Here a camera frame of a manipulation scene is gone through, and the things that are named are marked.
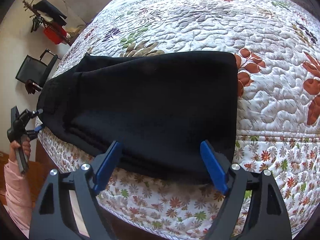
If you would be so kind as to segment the pink sleeved left forearm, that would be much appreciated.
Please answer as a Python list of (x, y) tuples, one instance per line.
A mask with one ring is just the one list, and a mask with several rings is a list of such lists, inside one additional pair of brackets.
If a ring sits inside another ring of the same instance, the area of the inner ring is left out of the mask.
[(25, 237), (29, 238), (32, 201), (26, 175), (19, 171), (18, 164), (8, 160), (4, 165), (7, 212)]

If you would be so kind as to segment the person's left hand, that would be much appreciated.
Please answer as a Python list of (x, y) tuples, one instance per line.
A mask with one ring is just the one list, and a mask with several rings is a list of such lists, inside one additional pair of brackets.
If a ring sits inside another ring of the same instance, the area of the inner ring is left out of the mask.
[(20, 145), (17, 141), (13, 141), (13, 142), (10, 143), (9, 160), (11, 162), (17, 163), (15, 150), (19, 150), (19, 149), (23, 150), (23, 152), (26, 155), (27, 159), (29, 159), (30, 153), (31, 153), (30, 139), (26, 138), (25, 141), (22, 142), (22, 145)]

